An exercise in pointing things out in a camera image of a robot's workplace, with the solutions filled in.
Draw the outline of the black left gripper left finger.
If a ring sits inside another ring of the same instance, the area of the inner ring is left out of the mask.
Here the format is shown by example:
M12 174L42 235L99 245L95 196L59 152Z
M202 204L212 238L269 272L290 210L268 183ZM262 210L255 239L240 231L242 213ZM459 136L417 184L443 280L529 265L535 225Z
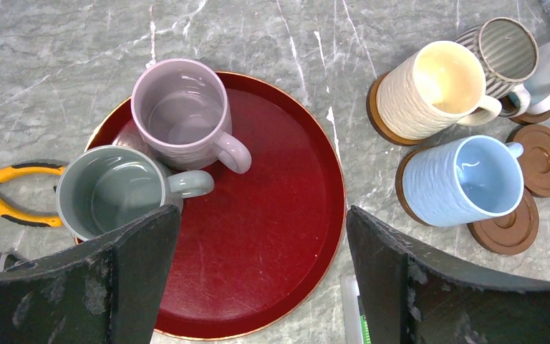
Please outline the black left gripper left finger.
M0 343L149 343L180 222L161 206L0 272Z

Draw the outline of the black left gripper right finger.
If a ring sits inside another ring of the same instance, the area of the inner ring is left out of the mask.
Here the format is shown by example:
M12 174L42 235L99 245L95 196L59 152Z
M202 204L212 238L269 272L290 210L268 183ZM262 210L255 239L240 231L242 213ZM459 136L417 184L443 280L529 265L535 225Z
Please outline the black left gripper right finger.
M356 206L346 220L374 343L550 343L550 282L457 258Z

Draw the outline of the grey-green ceramic mug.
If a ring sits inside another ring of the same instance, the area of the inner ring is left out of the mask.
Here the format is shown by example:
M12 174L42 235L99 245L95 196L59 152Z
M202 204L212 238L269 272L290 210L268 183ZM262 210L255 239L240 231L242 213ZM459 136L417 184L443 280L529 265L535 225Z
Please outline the grey-green ceramic mug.
M163 205L183 208L184 199L214 189L201 170L173 173L154 158L121 145L92 148L65 169L56 187L63 224L87 241Z

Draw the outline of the light blue ceramic mug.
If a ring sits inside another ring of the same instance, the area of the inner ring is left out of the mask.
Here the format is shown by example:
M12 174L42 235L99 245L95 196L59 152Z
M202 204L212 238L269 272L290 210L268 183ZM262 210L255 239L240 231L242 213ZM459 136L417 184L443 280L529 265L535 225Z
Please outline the light blue ceramic mug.
M448 227L511 213L524 193L520 143L473 135L416 149L397 168L395 188L406 213Z

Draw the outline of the mauve ceramic mug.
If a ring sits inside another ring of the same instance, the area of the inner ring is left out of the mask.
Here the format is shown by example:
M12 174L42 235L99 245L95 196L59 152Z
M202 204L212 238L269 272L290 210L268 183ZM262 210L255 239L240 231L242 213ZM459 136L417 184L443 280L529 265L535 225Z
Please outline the mauve ceramic mug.
M248 148L232 134L226 89L205 64L158 62L137 79L130 101L143 140L165 165L195 170L220 161L238 174L250 169Z

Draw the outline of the cream ribbed ceramic mug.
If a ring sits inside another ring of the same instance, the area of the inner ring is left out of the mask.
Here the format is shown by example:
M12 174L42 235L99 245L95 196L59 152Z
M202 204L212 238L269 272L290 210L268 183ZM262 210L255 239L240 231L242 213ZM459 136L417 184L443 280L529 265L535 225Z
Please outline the cream ribbed ceramic mug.
M486 95L486 77L474 53L452 41L436 41L382 80L377 109L395 134L420 140L455 124L485 124L501 113L502 104Z

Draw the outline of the grey ribbed ceramic cup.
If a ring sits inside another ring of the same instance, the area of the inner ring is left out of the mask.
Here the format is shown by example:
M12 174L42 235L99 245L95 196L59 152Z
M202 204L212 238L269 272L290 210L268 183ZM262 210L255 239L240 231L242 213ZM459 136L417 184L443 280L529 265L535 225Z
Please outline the grey ribbed ceramic cup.
M531 32L519 21L497 17L458 35L454 42L468 48L480 61L486 77L486 95L514 102L503 105L501 117L524 114L531 94L524 87L539 63L539 50Z

